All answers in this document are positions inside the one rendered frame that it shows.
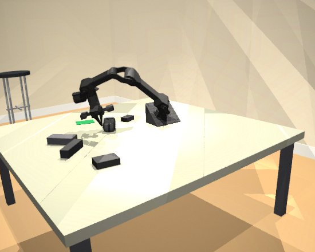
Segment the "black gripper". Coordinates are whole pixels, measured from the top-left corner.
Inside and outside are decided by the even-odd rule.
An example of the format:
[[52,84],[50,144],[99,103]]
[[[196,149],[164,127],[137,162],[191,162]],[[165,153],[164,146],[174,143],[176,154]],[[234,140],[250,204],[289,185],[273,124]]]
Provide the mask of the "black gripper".
[[[99,99],[96,99],[96,100],[93,100],[93,101],[89,101],[89,105],[90,105],[91,103],[92,103],[93,105],[96,105],[96,103],[99,103],[99,104],[100,104],[100,101],[99,101]],[[97,122],[99,123],[99,125],[100,125],[101,127],[103,126],[103,115],[104,115],[104,113],[105,113],[104,111],[107,111],[107,112],[114,111],[113,105],[112,105],[112,104],[106,105],[105,108],[103,108],[103,111],[100,112],[99,117],[98,117],[98,116],[93,116],[93,117],[92,117],[92,118],[94,118],[94,119],[97,120]],[[90,116],[90,112],[88,112],[88,111],[82,112],[82,113],[80,114],[81,120],[86,119],[88,116]],[[100,119],[99,119],[99,118],[100,118]]]

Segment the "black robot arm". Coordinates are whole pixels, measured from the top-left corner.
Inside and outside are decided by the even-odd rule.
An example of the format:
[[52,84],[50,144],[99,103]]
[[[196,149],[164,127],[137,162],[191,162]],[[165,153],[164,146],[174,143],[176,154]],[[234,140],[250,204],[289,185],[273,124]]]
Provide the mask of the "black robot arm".
[[[124,77],[121,77],[117,73],[124,72]],[[156,115],[157,119],[165,119],[167,115],[170,114],[170,101],[168,96],[164,93],[158,93],[154,88],[148,85],[144,80],[142,80],[138,74],[138,72],[134,68],[128,67],[112,67],[110,70],[99,74],[93,78],[85,78],[81,80],[79,92],[74,92],[72,94],[74,103],[93,101],[98,99],[97,90],[99,90],[98,85],[110,80],[116,79],[122,83],[126,83],[130,86],[136,86],[142,92],[144,92],[147,96],[153,99],[153,105],[157,107],[157,110],[153,111]],[[90,115],[98,116],[100,112],[103,111],[102,106],[99,103],[96,105],[90,104]]]

